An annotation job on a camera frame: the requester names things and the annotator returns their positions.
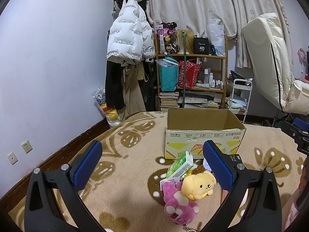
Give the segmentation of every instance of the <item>green pole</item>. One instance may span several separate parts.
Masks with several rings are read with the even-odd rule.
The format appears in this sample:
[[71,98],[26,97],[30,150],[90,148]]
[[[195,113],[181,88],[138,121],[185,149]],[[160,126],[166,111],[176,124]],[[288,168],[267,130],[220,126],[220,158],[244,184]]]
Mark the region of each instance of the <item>green pole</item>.
[[182,95],[182,108],[184,108],[185,97],[186,97],[186,72],[187,72],[186,37],[187,37],[187,34],[182,32],[182,37],[183,37],[183,95]]

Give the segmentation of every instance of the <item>pink plush toy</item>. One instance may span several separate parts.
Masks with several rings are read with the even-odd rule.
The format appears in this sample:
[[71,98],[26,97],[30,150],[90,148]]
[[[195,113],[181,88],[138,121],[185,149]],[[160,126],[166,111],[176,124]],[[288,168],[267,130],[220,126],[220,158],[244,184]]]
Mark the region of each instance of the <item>pink plush toy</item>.
[[183,225],[193,222],[199,208],[194,201],[183,195],[181,186],[182,182],[176,187],[172,182],[165,182],[162,188],[165,214],[170,216],[173,222]]

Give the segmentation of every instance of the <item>open cardboard box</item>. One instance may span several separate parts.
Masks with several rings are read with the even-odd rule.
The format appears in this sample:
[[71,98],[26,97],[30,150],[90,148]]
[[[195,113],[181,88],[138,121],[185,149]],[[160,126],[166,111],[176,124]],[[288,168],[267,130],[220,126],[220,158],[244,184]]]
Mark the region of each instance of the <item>open cardboard box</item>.
[[226,154],[236,154],[246,128],[227,109],[169,108],[165,158],[178,159],[184,151],[203,159],[204,142],[211,139]]

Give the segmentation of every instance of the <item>white bottle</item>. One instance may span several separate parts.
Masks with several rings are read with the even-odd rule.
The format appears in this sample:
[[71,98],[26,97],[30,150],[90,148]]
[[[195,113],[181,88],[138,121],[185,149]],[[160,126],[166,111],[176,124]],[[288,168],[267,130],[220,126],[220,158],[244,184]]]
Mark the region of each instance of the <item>white bottle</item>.
[[208,83],[211,85],[212,81],[214,79],[214,74],[212,72],[209,73],[209,81]]
[[212,87],[212,88],[215,88],[215,86],[216,86],[216,81],[213,79],[213,80],[211,81],[211,87]]
[[208,69],[204,69],[204,84],[208,84],[208,83],[209,83]]

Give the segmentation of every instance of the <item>plush toy ear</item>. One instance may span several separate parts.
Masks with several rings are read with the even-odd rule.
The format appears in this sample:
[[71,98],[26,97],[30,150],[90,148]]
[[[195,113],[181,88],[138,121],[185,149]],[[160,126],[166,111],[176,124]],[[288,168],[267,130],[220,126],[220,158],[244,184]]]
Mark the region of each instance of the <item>plush toy ear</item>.
[[193,179],[194,178],[195,178],[195,175],[189,175],[183,179],[181,192],[184,195],[190,195],[193,193],[193,190],[194,190]]
[[208,174],[209,176],[211,176],[211,179],[214,181],[214,185],[217,184],[217,180],[216,180],[216,178],[214,177],[214,175],[211,172],[206,170],[206,171],[204,171],[204,173]]

